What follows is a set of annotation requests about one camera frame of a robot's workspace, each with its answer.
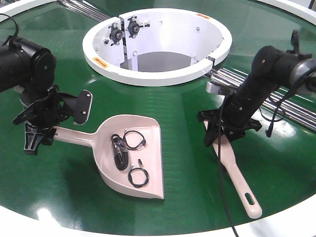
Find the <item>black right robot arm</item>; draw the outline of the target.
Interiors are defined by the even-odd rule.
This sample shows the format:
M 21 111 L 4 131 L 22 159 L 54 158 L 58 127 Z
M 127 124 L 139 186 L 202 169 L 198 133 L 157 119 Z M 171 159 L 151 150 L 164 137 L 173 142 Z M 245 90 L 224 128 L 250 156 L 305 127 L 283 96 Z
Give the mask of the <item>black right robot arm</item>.
M 209 81 L 206 91 L 224 95 L 223 104 L 214 110 L 199 111 L 197 118 L 207 122 L 204 144 L 210 146 L 221 134 L 233 141 L 245 136 L 245 131 L 261 129 L 259 121 L 252 119 L 253 114 L 273 91 L 281 86 L 288 92 L 275 101 L 276 114 L 281 104 L 294 94 L 311 94 L 316 90 L 316 60 L 310 53 L 302 53 L 299 46 L 299 32 L 293 30 L 292 50 L 281 51 L 268 45 L 255 55 L 251 72 L 245 81 L 234 87 Z

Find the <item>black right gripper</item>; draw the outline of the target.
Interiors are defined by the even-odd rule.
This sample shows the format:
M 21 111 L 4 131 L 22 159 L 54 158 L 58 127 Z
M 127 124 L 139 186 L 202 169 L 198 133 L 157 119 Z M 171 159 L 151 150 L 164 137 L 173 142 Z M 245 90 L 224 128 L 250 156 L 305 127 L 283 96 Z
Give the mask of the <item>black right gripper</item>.
M 226 135 L 228 140 L 232 142 L 236 139 L 243 138 L 246 130 L 254 129 L 255 131 L 259 131 L 262 127 L 258 120 L 252 118 L 250 118 L 242 127 L 237 127 L 225 120 L 224 114 L 222 114 L 221 117 L 220 127 L 220 109 L 199 111 L 197 119 L 199 122 L 203 122 L 205 126 L 206 134 L 203 141 L 206 147 L 211 146 L 220 135 Z

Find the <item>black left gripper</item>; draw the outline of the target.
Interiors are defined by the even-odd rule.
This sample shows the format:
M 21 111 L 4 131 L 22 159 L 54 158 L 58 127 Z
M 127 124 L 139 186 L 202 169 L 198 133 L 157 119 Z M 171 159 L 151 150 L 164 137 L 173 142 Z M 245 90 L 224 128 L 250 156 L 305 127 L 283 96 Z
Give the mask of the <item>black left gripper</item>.
M 25 146 L 27 155 L 37 155 L 39 145 L 51 146 L 56 129 L 52 128 L 74 115 L 78 97 L 60 92 L 52 85 L 43 93 L 23 90 L 20 102 L 24 108 L 14 119 L 15 125 L 25 123 Z

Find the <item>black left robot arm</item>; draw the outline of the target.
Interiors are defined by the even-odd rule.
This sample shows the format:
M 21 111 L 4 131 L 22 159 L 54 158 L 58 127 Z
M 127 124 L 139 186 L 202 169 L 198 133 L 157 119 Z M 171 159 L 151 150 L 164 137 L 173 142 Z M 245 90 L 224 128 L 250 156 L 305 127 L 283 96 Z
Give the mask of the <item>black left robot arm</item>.
M 25 147 L 36 155 L 40 144 L 51 145 L 54 127 L 73 116 L 77 97 L 54 84 L 56 57 L 41 45 L 8 36 L 0 45 L 0 90 L 14 88 L 23 111 L 14 119 L 25 125 Z

